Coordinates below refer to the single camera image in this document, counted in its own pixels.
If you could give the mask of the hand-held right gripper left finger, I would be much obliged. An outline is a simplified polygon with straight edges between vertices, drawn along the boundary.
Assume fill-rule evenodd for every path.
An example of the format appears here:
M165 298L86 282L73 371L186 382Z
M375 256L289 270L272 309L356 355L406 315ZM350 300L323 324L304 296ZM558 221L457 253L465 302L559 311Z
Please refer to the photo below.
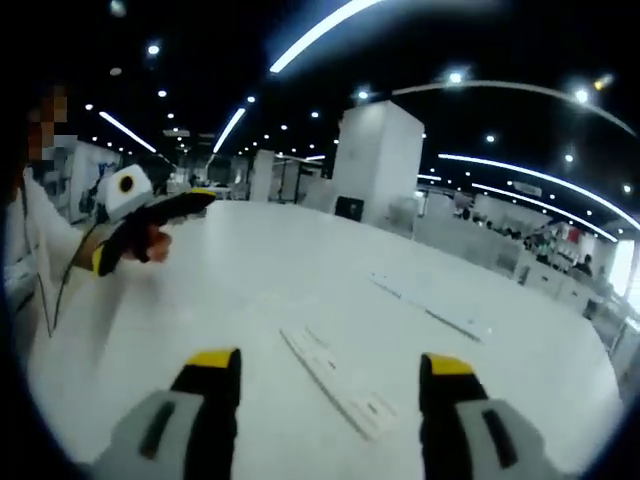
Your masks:
M229 479L241 400L241 350L202 351L187 360L167 390L127 412L94 479Z

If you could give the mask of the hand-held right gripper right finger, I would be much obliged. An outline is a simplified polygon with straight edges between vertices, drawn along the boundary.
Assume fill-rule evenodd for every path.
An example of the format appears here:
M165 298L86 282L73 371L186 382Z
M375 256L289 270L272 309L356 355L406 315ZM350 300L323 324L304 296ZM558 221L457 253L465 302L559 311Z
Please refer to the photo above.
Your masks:
M419 371L421 451L426 479L561 479L541 433L490 397L470 364L424 353Z

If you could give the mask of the person's left hand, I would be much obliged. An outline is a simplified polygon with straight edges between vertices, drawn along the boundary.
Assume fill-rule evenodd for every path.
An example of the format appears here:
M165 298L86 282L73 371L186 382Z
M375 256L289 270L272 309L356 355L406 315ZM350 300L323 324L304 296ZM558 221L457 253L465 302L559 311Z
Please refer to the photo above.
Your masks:
M147 228L148 246L146 255L151 262L163 263L169 256L172 237L157 225Z

